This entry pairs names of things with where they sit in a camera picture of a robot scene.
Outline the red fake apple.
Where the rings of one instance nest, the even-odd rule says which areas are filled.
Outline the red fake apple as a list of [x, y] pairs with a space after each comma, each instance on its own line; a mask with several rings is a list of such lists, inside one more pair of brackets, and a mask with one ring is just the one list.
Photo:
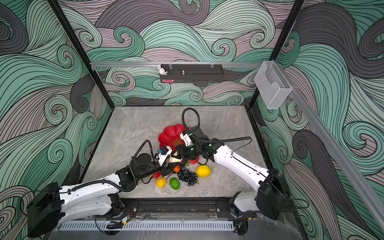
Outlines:
[[196, 164], [199, 161], [199, 157], [197, 157], [195, 160], [189, 161], [190, 164]]

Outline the red flower-shaped fruit bowl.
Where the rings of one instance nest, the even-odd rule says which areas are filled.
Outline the red flower-shaped fruit bowl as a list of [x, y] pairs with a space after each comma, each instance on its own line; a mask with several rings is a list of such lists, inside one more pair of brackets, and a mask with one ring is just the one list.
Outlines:
[[178, 145], [184, 144], [184, 140], [180, 137], [184, 131], [185, 127], [181, 124], [166, 127], [158, 136], [159, 148], [168, 146], [175, 150]]

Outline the dark maroon fake fruit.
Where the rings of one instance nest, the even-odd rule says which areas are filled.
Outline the dark maroon fake fruit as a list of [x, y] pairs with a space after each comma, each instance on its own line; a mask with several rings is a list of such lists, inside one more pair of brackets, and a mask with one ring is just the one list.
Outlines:
[[184, 167], [189, 161], [188, 160], [181, 160], [179, 163], [179, 167]]

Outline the cream fake pear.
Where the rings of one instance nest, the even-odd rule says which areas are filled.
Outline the cream fake pear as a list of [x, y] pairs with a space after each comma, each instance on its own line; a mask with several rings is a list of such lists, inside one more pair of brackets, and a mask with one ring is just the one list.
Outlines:
[[174, 163], [179, 164], [181, 161], [182, 161], [182, 159], [178, 159], [178, 158], [175, 158], [175, 157], [170, 157], [169, 160], [168, 160], [169, 164], [174, 164]]

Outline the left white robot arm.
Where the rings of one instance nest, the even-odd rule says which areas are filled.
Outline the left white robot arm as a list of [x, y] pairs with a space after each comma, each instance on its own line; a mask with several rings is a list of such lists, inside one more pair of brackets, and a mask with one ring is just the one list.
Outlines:
[[37, 238], [56, 226], [92, 215], [119, 216], [124, 209], [119, 193], [133, 191], [139, 180], [166, 169], [169, 154], [133, 157], [114, 174], [79, 185], [48, 184], [27, 204], [29, 238]]

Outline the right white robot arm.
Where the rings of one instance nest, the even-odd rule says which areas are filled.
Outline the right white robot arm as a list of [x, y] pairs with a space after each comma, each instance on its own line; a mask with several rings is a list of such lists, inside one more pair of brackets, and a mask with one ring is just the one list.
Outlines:
[[173, 157], [182, 163], [205, 157], [231, 170], [253, 188], [251, 192], [237, 192], [229, 200], [229, 211], [236, 218], [259, 212], [277, 220], [289, 201], [288, 185], [282, 173], [246, 160], [223, 143], [179, 145], [175, 153]]

